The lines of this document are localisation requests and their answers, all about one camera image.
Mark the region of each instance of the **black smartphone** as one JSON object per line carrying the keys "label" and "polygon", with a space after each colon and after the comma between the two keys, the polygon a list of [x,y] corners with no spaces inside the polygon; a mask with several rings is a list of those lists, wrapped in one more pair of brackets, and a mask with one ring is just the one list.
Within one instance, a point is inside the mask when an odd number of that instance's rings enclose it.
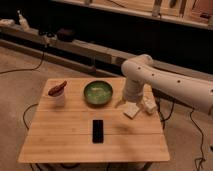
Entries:
{"label": "black smartphone", "polygon": [[93,120],[92,142],[104,142],[104,122],[103,120]]}

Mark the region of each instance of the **table surface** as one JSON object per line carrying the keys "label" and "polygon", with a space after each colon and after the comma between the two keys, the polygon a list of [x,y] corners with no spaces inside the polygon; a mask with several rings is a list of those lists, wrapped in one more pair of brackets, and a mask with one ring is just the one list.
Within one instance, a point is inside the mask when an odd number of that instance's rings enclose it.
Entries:
{"label": "table surface", "polygon": [[[55,107],[48,90],[67,80],[66,105]],[[112,100],[100,108],[84,101],[84,87],[105,80],[113,87]],[[158,113],[141,110],[131,120],[123,114],[126,105],[114,106],[122,97],[125,78],[49,79],[21,149],[20,163],[99,163],[168,161],[167,144]],[[146,85],[144,96],[153,99]],[[104,120],[104,143],[92,143],[92,121]]]}

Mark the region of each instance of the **black cable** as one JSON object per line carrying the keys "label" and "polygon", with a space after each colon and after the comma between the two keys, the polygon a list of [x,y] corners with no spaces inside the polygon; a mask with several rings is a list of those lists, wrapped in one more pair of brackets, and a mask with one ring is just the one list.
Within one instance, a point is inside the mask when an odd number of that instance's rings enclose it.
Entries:
{"label": "black cable", "polygon": [[119,6],[119,7],[126,8],[125,6],[123,6],[123,5],[121,5],[121,4],[117,3],[117,2],[115,2],[115,1],[113,1],[113,0],[106,0],[106,1],[111,2],[111,3],[113,3],[113,4],[115,4],[115,5]]}
{"label": "black cable", "polygon": [[107,164],[106,171],[109,171],[109,168],[110,168],[110,163]]}
{"label": "black cable", "polygon": [[23,114],[23,122],[24,122],[24,125],[25,125],[25,127],[27,128],[27,130],[29,130],[29,127],[27,126],[27,123],[26,123],[26,121],[25,121],[25,116],[26,116],[26,113],[27,113],[27,111],[29,110],[29,109],[31,109],[32,107],[35,107],[35,106],[37,106],[38,105],[38,103],[36,103],[36,104],[33,104],[33,105],[30,105],[25,111],[24,111],[24,114]]}
{"label": "black cable", "polygon": [[171,108],[171,111],[170,111],[170,113],[169,113],[169,116],[168,116],[167,118],[165,118],[165,119],[163,120],[163,122],[168,121],[168,120],[171,118],[172,113],[173,113],[173,111],[174,111],[174,107],[175,107],[175,99],[172,100],[172,108]]}
{"label": "black cable", "polygon": [[159,113],[159,115],[160,115],[160,117],[161,117],[161,122],[162,122],[162,124],[163,124],[163,129],[165,129],[165,127],[166,127],[166,121],[168,121],[168,120],[171,118],[171,116],[172,116],[172,114],[173,114],[173,112],[174,112],[175,99],[173,99],[173,101],[172,101],[171,111],[170,111],[169,116],[168,116],[167,118],[165,118],[165,117],[164,117],[164,114],[161,112],[161,105],[160,105],[160,102],[161,102],[161,100],[160,100],[160,98],[159,98],[159,100],[157,101],[158,113]]}
{"label": "black cable", "polygon": [[192,5],[192,10],[195,8],[196,3],[197,3],[197,0],[194,0],[194,3]]}
{"label": "black cable", "polygon": [[37,70],[38,68],[40,68],[40,66],[42,65],[43,61],[44,61],[44,55],[45,55],[45,51],[43,50],[43,53],[42,53],[42,57],[41,57],[41,61],[40,63],[34,67],[34,68],[29,68],[29,69],[13,69],[13,70],[8,70],[8,71],[3,71],[3,72],[0,72],[0,74],[6,74],[6,73],[11,73],[11,72],[20,72],[20,71],[35,71]]}
{"label": "black cable", "polygon": [[35,171],[31,163],[30,163],[30,168],[32,169],[32,171]]}
{"label": "black cable", "polygon": [[197,171],[200,171],[201,168],[203,169],[203,162],[206,161],[205,155],[204,155],[204,152],[203,152],[204,133],[203,133],[203,131],[201,130],[201,128],[197,125],[197,123],[193,120],[193,118],[192,118],[192,114],[193,114],[193,113],[194,113],[194,108],[193,108],[192,111],[190,112],[190,115],[189,115],[189,116],[190,116],[190,119],[192,120],[192,122],[194,123],[195,127],[197,128],[197,130],[198,130],[198,131],[200,132],[200,134],[201,134],[200,151],[201,151],[202,156],[199,157],[199,158],[196,158],[196,159],[194,160]]}
{"label": "black cable", "polygon": [[80,165],[80,163],[76,163],[76,164],[74,164],[74,165],[72,165],[72,166],[60,164],[60,166],[61,166],[63,169],[67,169],[67,170],[69,170],[69,169],[75,169],[75,168],[78,167],[79,165]]}
{"label": "black cable", "polygon": [[158,113],[159,113],[159,115],[160,115],[160,119],[161,119],[161,123],[163,124],[163,129],[165,129],[165,127],[166,127],[166,122],[163,122],[163,120],[165,119],[164,118],[164,115],[162,114],[162,112],[161,112],[161,109],[160,109],[160,102],[161,102],[161,99],[160,98],[158,98],[157,100],[156,100],[156,103],[157,103],[157,106],[158,106]]}
{"label": "black cable", "polygon": [[36,167],[37,167],[37,169],[38,169],[39,171],[43,171],[42,168],[39,166],[38,163],[35,163],[35,165],[36,165]]}

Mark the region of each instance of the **small white cup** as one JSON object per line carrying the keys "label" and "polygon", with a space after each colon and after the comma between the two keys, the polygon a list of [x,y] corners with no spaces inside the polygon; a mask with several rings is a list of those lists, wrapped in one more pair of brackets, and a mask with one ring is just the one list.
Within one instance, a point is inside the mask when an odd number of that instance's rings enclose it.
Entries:
{"label": "small white cup", "polygon": [[58,95],[56,96],[51,96],[51,98],[54,101],[54,106],[56,107],[63,107],[65,105],[66,99],[65,99],[65,93],[64,90],[63,92],[59,92]]}

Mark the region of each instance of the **green bowl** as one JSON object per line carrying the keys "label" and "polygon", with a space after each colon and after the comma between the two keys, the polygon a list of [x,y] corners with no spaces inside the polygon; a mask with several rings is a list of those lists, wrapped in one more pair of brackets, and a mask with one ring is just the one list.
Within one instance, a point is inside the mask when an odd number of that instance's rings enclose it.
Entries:
{"label": "green bowl", "polygon": [[112,86],[105,81],[93,81],[84,88],[85,100],[90,105],[104,105],[111,100],[112,94]]}

